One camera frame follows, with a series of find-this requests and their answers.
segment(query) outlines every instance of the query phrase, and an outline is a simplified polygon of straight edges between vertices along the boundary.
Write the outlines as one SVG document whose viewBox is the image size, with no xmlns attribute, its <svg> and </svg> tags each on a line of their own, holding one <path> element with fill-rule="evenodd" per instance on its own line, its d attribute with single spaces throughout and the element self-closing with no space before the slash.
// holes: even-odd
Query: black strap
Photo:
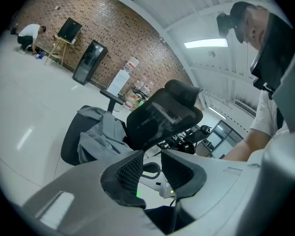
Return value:
<svg viewBox="0 0 295 236">
<path fill-rule="evenodd" d="M 283 121 L 284 121 L 284 118 L 281 114 L 281 111 L 279 109 L 277 109 L 277 112 L 276 112 L 277 130 L 279 130 L 283 126 Z"/>
</svg>

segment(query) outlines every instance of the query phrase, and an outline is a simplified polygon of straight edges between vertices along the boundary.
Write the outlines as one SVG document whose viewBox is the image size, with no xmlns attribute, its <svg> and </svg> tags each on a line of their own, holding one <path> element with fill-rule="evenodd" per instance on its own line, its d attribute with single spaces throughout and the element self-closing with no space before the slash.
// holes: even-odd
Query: desk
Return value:
<svg viewBox="0 0 295 236">
<path fill-rule="evenodd" d="M 196 147 L 196 154 L 199 156 L 207 157 L 212 153 L 212 150 L 210 150 L 206 145 L 204 145 L 202 142 L 198 144 Z"/>
<path fill-rule="evenodd" d="M 65 50 L 67 48 L 67 45 L 73 45 L 71 42 L 65 40 L 64 38 L 62 37 L 59 37 L 57 35 L 54 36 L 56 39 L 57 39 L 57 42 L 55 43 L 55 46 L 52 48 L 51 52 L 49 53 L 48 55 L 48 58 L 46 59 L 44 65 L 47 63 L 47 60 L 50 59 L 50 56 L 54 57 L 54 58 L 57 58 L 57 59 L 61 59 L 61 66 L 63 64 L 63 58 L 64 58 L 64 55 L 65 55 Z M 60 50 L 62 45 L 64 45 L 64 49 L 63 49 L 63 52 L 62 52 L 62 55 L 59 55 L 59 54 L 53 54 L 55 48 L 57 48 L 57 50 Z"/>
</svg>

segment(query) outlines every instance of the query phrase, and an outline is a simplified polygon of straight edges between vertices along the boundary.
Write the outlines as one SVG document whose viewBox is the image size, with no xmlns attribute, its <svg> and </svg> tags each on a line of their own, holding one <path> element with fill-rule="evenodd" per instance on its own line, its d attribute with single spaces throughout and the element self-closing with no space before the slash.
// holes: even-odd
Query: white ceiling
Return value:
<svg viewBox="0 0 295 236">
<path fill-rule="evenodd" d="M 216 16 L 230 13 L 236 1 L 242 0 L 119 0 L 145 18 L 169 44 L 192 83 L 215 97 L 233 102 L 235 99 L 255 108 L 259 91 L 252 86 L 250 65 L 257 52 L 240 44 L 232 31 L 228 48 L 186 49 L 185 42 L 219 37 Z M 273 0 L 243 0 L 259 4 L 286 20 Z M 216 53 L 215 58 L 208 55 Z"/>
</svg>

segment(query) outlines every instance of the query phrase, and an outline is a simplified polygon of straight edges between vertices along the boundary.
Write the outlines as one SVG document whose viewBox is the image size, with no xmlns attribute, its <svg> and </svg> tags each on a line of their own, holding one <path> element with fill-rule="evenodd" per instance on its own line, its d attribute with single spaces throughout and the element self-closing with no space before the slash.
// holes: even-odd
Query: man's arm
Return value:
<svg viewBox="0 0 295 236">
<path fill-rule="evenodd" d="M 223 159 L 247 161 L 252 152 L 266 147 L 271 137 L 266 133 L 250 129 L 245 139 L 240 141 Z"/>
<path fill-rule="evenodd" d="M 32 51 L 33 51 L 33 55 L 36 54 L 36 38 L 33 38 L 33 42 L 31 44 L 31 48 L 32 48 Z"/>
</svg>

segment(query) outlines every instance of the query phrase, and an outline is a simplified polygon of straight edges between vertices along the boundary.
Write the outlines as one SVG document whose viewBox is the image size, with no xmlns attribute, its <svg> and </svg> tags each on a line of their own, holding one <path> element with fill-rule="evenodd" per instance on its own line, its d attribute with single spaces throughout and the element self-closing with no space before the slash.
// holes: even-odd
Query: gray jacket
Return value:
<svg viewBox="0 0 295 236">
<path fill-rule="evenodd" d="M 98 160 L 132 151 L 132 149 L 122 141 L 126 133 L 121 122 L 115 119 L 112 113 L 96 107 L 84 108 L 79 110 L 78 113 L 99 121 L 90 130 L 81 132 L 80 134 L 77 150 L 80 163 L 89 162 L 89 156 L 86 155 L 86 152 Z"/>
</svg>

